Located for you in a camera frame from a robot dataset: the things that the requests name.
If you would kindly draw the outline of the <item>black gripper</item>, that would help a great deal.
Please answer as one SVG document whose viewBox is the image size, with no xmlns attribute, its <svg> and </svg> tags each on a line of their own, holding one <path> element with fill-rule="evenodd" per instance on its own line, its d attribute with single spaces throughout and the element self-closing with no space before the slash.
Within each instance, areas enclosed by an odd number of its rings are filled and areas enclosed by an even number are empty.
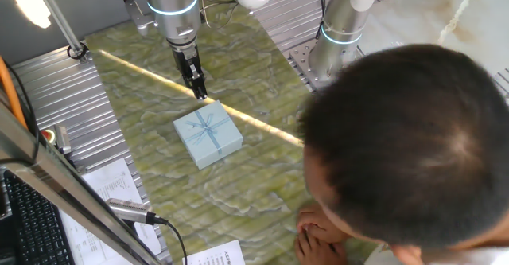
<svg viewBox="0 0 509 265">
<path fill-rule="evenodd" d="M 186 49 L 173 50 L 177 67 L 187 88 L 190 88 L 198 100 L 204 100 L 208 93 L 204 84 L 198 48 L 194 45 Z"/>
</svg>

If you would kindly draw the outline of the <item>person right hand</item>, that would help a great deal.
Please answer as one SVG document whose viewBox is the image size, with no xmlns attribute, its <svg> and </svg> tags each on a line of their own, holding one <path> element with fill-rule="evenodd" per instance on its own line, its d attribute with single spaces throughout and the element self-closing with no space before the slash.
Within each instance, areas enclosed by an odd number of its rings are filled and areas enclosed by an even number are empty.
<svg viewBox="0 0 509 265">
<path fill-rule="evenodd" d="M 306 232 L 329 244 L 343 242 L 350 236 L 335 226 L 318 203 L 303 205 L 297 214 L 297 232 Z"/>
</svg>

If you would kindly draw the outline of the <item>person left hand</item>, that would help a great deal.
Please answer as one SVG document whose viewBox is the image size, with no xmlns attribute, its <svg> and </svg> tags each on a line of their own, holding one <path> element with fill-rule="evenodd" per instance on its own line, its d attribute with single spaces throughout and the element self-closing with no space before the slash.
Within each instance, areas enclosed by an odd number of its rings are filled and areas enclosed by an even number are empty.
<svg viewBox="0 0 509 265">
<path fill-rule="evenodd" d="M 342 243 L 329 244 L 319 241 L 307 232 L 298 233 L 294 249 L 300 265 L 347 265 L 347 255 Z"/>
</svg>

